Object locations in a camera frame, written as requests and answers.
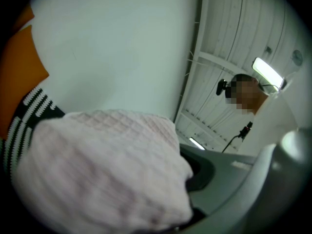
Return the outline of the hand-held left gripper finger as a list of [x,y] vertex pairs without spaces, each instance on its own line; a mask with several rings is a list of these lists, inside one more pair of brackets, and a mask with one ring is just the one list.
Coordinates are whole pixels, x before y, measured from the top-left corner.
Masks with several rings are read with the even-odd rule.
[[257,157],[181,145],[194,176],[194,216],[179,234],[286,233],[303,214],[311,185],[311,130],[299,129]]

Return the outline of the pink cloth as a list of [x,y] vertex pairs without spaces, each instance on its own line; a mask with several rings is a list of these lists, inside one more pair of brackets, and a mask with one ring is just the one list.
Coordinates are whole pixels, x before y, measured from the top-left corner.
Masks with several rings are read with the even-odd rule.
[[98,110],[41,121],[12,184],[58,234],[132,234],[187,223],[192,176],[172,121]]

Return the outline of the ceiling tube light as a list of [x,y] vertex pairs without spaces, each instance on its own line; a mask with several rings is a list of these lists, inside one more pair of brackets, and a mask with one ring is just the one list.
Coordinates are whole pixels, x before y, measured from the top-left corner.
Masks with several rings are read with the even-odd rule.
[[189,141],[194,145],[196,146],[198,149],[200,150],[205,150],[205,148],[200,145],[195,139],[193,139],[192,137],[189,138]]

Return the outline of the person's white shirt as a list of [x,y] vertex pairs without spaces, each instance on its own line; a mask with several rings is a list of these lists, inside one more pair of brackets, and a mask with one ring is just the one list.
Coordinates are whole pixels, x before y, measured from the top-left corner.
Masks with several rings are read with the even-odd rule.
[[253,119],[253,126],[238,149],[238,154],[258,156],[262,148],[277,143],[286,133],[300,126],[292,111],[287,91],[269,96]]

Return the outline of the ceiling light panel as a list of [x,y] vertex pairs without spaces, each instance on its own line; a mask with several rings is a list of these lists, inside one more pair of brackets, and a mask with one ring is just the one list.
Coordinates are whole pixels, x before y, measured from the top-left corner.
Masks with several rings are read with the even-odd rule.
[[261,75],[270,86],[274,87],[277,91],[282,90],[286,85],[286,80],[282,78],[277,71],[275,71],[269,64],[259,57],[253,61],[252,68],[259,75]]

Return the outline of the round smoke detector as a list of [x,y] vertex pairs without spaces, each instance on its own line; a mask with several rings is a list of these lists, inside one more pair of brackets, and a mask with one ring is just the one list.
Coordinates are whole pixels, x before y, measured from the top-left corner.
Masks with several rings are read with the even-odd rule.
[[303,56],[299,50],[294,50],[292,53],[292,61],[296,66],[301,66],[303,63]]

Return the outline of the orange cushion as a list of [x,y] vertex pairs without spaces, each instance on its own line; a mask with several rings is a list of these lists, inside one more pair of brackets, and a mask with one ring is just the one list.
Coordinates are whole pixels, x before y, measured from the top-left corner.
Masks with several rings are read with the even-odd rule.
[[17,32],[20,28],[22,28],[28,21],[32,20],[35,17],[31,5],[27,4],[16,21],[14,22],[12,26],[12,32]]
[[0,55],[0,138],[7,139],[11,119],[21,99],[48,76],[29,25],[8,40]]

